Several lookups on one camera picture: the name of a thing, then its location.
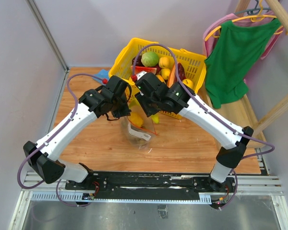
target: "red cable connector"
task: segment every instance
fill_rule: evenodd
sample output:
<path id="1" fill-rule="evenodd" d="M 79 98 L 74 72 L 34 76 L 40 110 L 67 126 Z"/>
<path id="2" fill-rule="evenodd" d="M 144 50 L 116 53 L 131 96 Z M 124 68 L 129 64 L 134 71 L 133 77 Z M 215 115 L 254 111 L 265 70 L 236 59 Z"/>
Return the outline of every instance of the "red cable connector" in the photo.
<path id="1" fill-rule="evenodd" d="M 133 82 L 136 82 L 138 80 L 137 76 L 136 75 L 132 75 L 131 76 L 131 79 L 133 80 Z"/>
<path id="2" fill-rule="evenodd" d="M 105 78 L 102 80 L 102 83 L 105 84 L 105 85 L 107 84 L 107 82 L 108 82 L 108 80 L 105 79 Z"/>

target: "metal floor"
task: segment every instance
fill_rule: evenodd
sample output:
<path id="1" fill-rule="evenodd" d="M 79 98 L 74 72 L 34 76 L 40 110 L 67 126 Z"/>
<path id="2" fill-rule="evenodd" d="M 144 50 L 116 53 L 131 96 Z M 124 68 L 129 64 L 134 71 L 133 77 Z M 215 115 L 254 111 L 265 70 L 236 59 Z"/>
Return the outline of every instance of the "metal floor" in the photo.
<path id="1" fill-rule="evenodd" d="M 57 201 L 31 201 L 23 230 L 279 230 L 269 196 L 237 196 L 222 211 L 209 205 L 92 203 L 67 207 Z"/>

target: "white wall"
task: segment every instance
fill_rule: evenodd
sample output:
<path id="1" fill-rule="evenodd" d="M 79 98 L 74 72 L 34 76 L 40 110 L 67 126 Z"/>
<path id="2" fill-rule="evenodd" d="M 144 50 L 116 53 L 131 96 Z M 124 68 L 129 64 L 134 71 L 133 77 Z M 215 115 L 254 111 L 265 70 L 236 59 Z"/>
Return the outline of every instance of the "white wall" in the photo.
<path id="1" fill-rule="evenodd" d="M 36 0 L 70 66 L 112 66 L 133 37 L 202 53 L 206 28 L 238 0 Z"/>
<path id="2" fill-rule="evenodd" d="M 0 230 L 19 193 L 23 144 L 49 127 L 63 69 L 24 0 L 0 1 Z"/>
<path id="3" fill-rule="evenodd" d="M 288 12 L 288 1 L 282 1 Z M 258 61 L 247 76 L 248 94 L 258 118 L 262 118 L 288 93 L 288 36 L 282 36 L 271 53 Z M 288 111 L 264 131 L 276 150 L 265 157 L 273 175 L 279 176 L 288 203 Z"/>

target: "pink clothing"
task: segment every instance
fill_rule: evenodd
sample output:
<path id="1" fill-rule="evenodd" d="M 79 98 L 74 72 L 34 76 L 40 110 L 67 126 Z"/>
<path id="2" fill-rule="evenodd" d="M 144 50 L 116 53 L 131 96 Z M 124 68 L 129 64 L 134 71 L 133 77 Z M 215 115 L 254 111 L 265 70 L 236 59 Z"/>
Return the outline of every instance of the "pink clothing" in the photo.
<path id="1" fill-rule="evenodd" d="M 268 13 L 265 13 L 265 14 L 274 15 L 274 13 L 272 11 L 269 11 Z M 213 23 L 204 32 L 204 35 L 203 35 L 203 54 L 204 55 L 206 55 L 208 57 L 212 53 L 213 49 L 216 46 L 217 40 L 218 40 L 218 38 L 214 38 L 213 36 L 211 36 L 205 42 L 205 37 L 210 33 L 210 31 L 212 31 L 213 29 L 215 29 L 216 27 L 218 27 L 219 25 L 221 25 L 224 22 L 231 21 L 231 20 L 234 20 L 234 19 L 237 19 L 237 18 L 239 18 L 239 17 L 237 17 L 233 13 L 231 13 L 229 15 L 226 15 L 225 17 L 223 17 L 223 18 L 217 20 L 215 23 Z M 273 18 L 264 18 L 260 22 L 252 22 L 250 18 L 247 18 L 247 19 L 242 19 L 240 21 L 234 22 L 234 24 L 237 25 L 237 26 L 241 26 L 241 27 L 250 27 L 250 26 L 259 26 L 259 25 L 262 25 L 262 24 L 266 24 L 266 23 L 269 23 L 272 20 L 273 20 Z M 271 39 L 269 40 L 268 44 L 265 47 L 265 50 L 264 50 L 264 53 L 261 56 L 261 59 L 264 59 L 268 55 L 268 53 L 270 52 L 271 48 L 274 46 L 275 42 L 277 41 L 277 39 L 279 38 L 279 36 L 281 34 L 273 35 L 271 37 Z"/>

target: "orange hanger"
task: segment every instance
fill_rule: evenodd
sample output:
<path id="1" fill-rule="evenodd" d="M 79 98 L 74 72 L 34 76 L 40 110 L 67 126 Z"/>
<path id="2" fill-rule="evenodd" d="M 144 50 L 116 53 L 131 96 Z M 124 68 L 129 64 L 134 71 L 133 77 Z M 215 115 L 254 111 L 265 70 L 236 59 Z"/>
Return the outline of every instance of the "orange hanger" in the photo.
<path id="1" fill-rule="evenodd" d="M 242 19 L 246 19 L 246 18 L 259 18 L 259 17 L 262 17 L 262 18 L 276 18 L 276 16 L 274 15 L 253 15 L 253 16 L 245 16 L 245 17 L 242 17 L 242 18 L 237 18 L 237 19 L 234 19 L 232 20 L 232 22 L 236 22 L 236 21 L 239 21 L 239 20 L 242 20 Z M 218 38 L 220 36 L 218 35 L 214 35 L 216 31 L 220 30 L 221 29 L 221 26 L 218 26 L 216 27 L 214 30 L 212 30 L 206 37 L 205 37 L 205 42 L 212 36 L 214 38 Z M 280 32 L 275 32 L 274 34 L 277 35 L 277 34 L 280 34 L 282 33 L 283 31 L 280 31 Z"/>
<path id="2" fill-rule="evenodd" d="M 262 4 L 263 0 L 259 1 L 259 6 L 260 6 L 260 11 L 258 13 L 258 15 L 252 15 L 252 16 L 245 16 L 245 17 L 241 17 L 241 18 L 237 18 L 232 20 L 232 22 L 236 22 L 236 21 L 240 21 L 242 19 L 247 19 L 250 18 L 252 22 L 260 22 L 261 20 L 263 20 L 264 18 L 276 18 L 276 16 L 274 15 L 262 15 L 262 11 L 264 9 L 263 4 Z M 214 30 L 212 30 L 206 37 L 205 37 L 205 42 L 212 36 L 214 38 L 218 38 L 220 37 L 219 35 L 214 35 L 216 31 L 219 31 L 220 34 L 220 29 L 221 26 L 216 27 Z M 283 31 L 280 32 L 275 32 L 274 35 L 279 35 L 281 34 Z"/>

